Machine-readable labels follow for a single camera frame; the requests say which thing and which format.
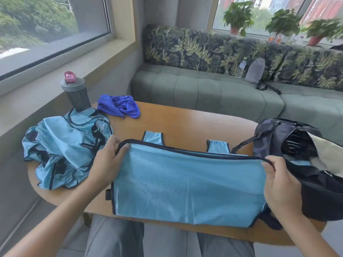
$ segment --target black backpack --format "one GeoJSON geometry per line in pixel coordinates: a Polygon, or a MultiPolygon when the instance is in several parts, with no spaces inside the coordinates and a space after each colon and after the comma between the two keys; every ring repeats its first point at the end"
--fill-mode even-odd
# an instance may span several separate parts
{"type": "MultiPolygon", "coordinates": [[[[302,184],[302,212],[319,221],[343,219],[343,147],[324,139],[318,129],[285,119],[262,120],[254,137],[240,143],[232,153],[253,142],[253,155],[276,155],[302,184]]],[[[271,215],[269,227],[282,229],[271,215]]]]}

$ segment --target person's leg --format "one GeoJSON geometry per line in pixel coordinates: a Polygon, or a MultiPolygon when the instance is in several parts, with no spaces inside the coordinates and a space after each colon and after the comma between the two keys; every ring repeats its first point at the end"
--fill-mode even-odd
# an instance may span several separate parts
{"type": "Polygon", "coordinates": [[[144,224],[94,215],[85,257],[144,257],[144,224]]]}
{"type": "Polygon", "coordinates": [[[202,257],[255,257],[251,242],[197,233],[202,257]]]}

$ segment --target green sofa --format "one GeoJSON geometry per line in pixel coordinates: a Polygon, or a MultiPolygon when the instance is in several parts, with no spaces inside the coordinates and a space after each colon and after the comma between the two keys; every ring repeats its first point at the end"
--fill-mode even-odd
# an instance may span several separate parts
{"type": "Polygon", "coordinates": [[[143,39],[145,63],[131,81],[136,101],[255,122],[281,117],[343,144],[343,53],[157,25],[146,26],[143,39]],[[263,80],[282,94],[234,77],[244,57],[246,71],[263,57],[263,80]]]}

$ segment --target oval table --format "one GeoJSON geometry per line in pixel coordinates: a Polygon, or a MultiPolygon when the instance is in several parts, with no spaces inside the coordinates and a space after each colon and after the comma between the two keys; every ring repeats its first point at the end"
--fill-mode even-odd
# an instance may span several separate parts
{"type": "MultiPolygon", "coordinates": [[[[206,140],[221,140],[229,143],[230,148],[254,135],[257,123],[228,115],[207,113],[167,107],[150,103],[137,102],[141,111],[138,119],[109,116],[114,134],[121,140],[141,139],[145,130],[161,132],[166,146],[206,151],[206,140]]],[[[238,151],[239,154],[252,154],[252,143],[238,151]]],[[[38,162],[28,162],[28,176],[34,190],[46,201],[58,206],[72,192],[73,189],[60,187],[55,190],[40,189],[35,175],[38,162]]],[[[111,201],[105,200],[105,191],[99,194],[86,208],[85,212],[123,218],[112,213],[111,201]]],[[[259,242],[272,245],[293,245],[285,231],[274,231],[263,221],[257,220],[251,228],[237,228],[228,226],[190,225],[183,223],[162,222],[155,220],[141,220],[125,218],[145,223],[169,225],[182,230],[221,235],[230,238],[259,242]]],[[[326,223],[311,220],[320,232],[326,223]]]]}

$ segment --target crumpled light blue vest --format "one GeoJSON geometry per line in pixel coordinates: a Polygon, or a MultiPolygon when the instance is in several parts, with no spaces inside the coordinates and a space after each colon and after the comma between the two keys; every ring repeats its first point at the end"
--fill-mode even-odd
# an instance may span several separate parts
{"type": "Polygon", "coordinates": [[[230,154],[208,141],[207,152],[164,146],[161,133],[145,132],[131,147],[107,191],[113,212],[132,218],[249,227],[264,212],[266,161],[230,154]]]}
{"type": "Polygon", "coordinates": [[[38,186],[71,188],[84,180],[97,151],[113,133],[108,118],[94,108],[43,119],[30,127],[22,145],[24,160],[37,160],[38,186]]]}

